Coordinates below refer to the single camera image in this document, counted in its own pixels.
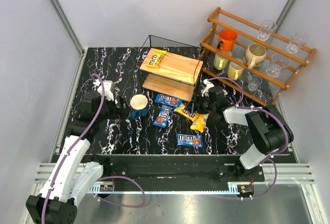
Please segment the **yellow M&M bag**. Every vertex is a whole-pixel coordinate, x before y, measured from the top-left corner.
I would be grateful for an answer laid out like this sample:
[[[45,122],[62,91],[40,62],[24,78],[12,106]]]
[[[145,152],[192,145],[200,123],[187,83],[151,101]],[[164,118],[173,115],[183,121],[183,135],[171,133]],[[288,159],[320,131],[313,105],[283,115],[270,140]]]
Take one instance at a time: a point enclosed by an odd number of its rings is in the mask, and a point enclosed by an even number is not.
[[[166,54],[167,51],[165,50],[154,49],[154,52],[146,66],[150,68],[159,68],[159,63]]]
[[[204,128],[206,126],[206,122],[208,119],[209,113],[207,114],[200,114],[198,118],[192,123],[190,129],[191,130],[197,130],[201,133],[204,132]]]
[[[179,107],[175,108],[174,112],[183,115],[184,117],[188,118],[191,121],[195,121],[199,117],[198,113],[192,113],[191,111],[186,109],[186,105],[184,104],[181,104]]]

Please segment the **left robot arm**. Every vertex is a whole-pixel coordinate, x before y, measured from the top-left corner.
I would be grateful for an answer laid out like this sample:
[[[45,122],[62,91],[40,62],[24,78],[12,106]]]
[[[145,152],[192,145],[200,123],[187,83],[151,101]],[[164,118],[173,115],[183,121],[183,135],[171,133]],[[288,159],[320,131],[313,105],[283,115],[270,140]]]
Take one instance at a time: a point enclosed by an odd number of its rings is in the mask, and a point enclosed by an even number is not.
[[[45,185],[36,196],[30,195],[26,208],[34,223],[73,223],[77,209],[95,181],[110,174],[109,159],[92,156],[83,171],[78,166],[108,119],[126,117],[129,107],[124,97],[117,105],[108,94],[90,92],[83,96],[73,121],[67,128],[62,152]]]

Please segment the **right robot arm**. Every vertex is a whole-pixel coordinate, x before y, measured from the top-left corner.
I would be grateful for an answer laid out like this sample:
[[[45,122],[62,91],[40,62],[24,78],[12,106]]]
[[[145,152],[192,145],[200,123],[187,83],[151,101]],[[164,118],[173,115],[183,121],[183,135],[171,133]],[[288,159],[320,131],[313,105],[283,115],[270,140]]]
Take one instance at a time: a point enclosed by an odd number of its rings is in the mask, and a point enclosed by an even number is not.
[[[252,145],[235,163],[237,175],[255,169],[271,156],[282,153],[294,140],[294,135],[275,105],[264,107],[229,106],[221,87],[209,87],[194,93],[192,111],[212,113],[228,124],[248,127]]]

